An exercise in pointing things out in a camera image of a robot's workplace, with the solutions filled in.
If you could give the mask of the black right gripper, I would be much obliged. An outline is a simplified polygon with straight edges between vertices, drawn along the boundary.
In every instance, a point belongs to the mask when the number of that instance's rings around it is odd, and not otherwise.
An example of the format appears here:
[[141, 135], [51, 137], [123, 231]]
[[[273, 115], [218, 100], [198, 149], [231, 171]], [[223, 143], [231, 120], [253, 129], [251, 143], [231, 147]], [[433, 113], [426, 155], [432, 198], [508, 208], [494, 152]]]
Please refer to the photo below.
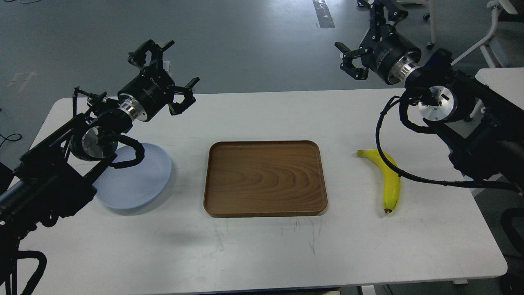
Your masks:
[[[359, 49], [350, 50], [342, 42], [334, 43], [342, 54], [339, 69], [355, 80], [366, 80], [371, 70], [388, 85], [406, 82], [408, 75], [420, 68], [421, 49], [387, 22], [403, 21], [408, 11], [398, 0], [358, 0], [357, 5], [368, 9], [370, 29]], [[363, 67], [356, 67], [353, 62], [360, 58]]]

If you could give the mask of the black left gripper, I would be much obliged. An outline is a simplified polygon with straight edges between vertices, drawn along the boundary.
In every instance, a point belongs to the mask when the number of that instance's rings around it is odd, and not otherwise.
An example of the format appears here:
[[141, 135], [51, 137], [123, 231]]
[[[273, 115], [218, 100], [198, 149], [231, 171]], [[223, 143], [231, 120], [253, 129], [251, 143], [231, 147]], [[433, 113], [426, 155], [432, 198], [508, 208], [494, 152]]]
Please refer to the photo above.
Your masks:
[[[129, 52], [128, 63], [141, 71], [118, 92], [118, 99], [120, 102], [127, 99], [138, 102], [142, 110], [137, 120], [150, 121], [166, 104], [172, 116], [180, 115], [196, 101], [193, 88], [200, 81], [200, 77], [191, 79], [185, 86], [176, 86], [166, 72], [170, 64], [164, 62], [163, 53], [174, 44], [174, 40], [164, 45], [148, 40], [134, 52]], [[154, 69], [144, 69], [148, 53], [150, 53], [148, 66]], [[175, 95], [183, 95], [182, 102], [174, 102]]]

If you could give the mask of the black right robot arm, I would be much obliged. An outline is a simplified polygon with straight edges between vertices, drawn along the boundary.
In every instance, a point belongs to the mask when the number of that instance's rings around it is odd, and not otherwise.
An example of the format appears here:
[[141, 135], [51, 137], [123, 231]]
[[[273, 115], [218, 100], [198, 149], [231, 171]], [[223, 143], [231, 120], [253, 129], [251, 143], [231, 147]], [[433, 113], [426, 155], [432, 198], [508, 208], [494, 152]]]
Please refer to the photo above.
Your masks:
[[[396, 29], [408, 11], [396, 0], [360, 0], [369, 11], [369, 29], [359, 48], [337, 42], [340, 69], [356, 80], [369, 71], [404, 92], [382, 110], [375, 141], [379, 157], [398, 176], [442, 186], [507, 189], [523, 193], [523, 110], [477, 79], [452, 69], [452, 54], [438, 49], [424, 66], [421, 50]], [[398, 106], [401, 123], [416, 133], [435, 134], [449, 148], [453, 167], [468, 181], [437, 181], [398, 168], [380, 145], [388, 111]]]

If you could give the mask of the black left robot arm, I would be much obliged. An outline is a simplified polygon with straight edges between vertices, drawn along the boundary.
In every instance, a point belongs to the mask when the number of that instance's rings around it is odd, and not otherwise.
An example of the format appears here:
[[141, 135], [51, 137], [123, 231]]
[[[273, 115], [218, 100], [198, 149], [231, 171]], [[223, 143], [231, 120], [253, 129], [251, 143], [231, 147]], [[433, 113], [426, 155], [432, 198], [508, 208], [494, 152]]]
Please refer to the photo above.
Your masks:
[[19, 250], [21, 241], [38, 224], [52, 227], [59, 218], [71, 217], [93, 200], [94, 182], [108, 168], [137, 166], [145, 148], [127, 136], [133, 121], [150, 121], [162, 108], [171, 115], [187, 110], [195, 97], [193, 87], [175, 84], [164, 68], [163, 54], [174, 41], [159, 45], [148, 40], [127, 61], [139, 74], [126, 84], [116, 99], [74, 89], [72, 118], [20, 158], [11, 171], [18, 182], [1, 194], [1, 284], [7, 295], [17, 293], [17, 267], [21, 259], [35, 259], [37, 269], [22, 290], [31, 295], [47, 265], [44, 253]]

